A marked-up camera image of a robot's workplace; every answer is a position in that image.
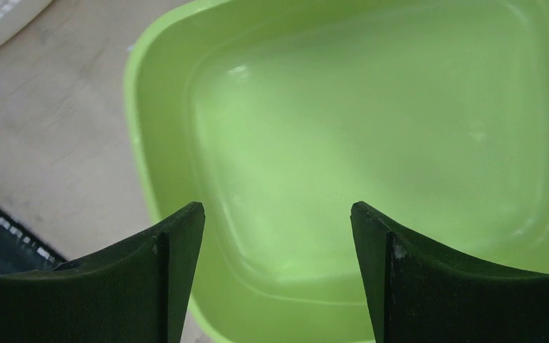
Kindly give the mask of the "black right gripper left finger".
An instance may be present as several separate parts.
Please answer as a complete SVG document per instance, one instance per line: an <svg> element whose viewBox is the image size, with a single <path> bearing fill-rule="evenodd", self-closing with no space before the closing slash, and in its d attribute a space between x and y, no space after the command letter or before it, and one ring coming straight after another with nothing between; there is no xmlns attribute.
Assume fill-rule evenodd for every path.
<svg viewBox="0 0 549 343"><path fill-rule="evenodd" d="M55 269L0 276L0 342L179 342L204 224L191 202Z"/></svg>

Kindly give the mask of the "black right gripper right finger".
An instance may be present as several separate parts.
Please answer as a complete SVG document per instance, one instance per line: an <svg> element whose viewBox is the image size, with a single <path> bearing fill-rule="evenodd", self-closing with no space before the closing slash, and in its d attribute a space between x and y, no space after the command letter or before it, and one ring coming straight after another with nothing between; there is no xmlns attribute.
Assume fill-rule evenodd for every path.
<svg viewBox="0 0 549 343"><path fill-rule="evenodd" d="M549 274L460 252L365 202L350 221L377 342L549 342Z"/></svg>

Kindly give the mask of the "lime green basin tray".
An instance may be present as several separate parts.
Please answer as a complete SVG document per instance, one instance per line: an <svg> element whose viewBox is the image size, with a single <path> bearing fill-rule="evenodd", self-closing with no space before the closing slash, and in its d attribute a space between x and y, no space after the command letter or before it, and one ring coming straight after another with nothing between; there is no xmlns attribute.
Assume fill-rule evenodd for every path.
<svg viewBox="0 0 549 343"><path fill-rule="evenodd" d="M193 1L124 91L153 221L204 206L210 342L372 342L359 201L549 273L549 1Z"/></svg>

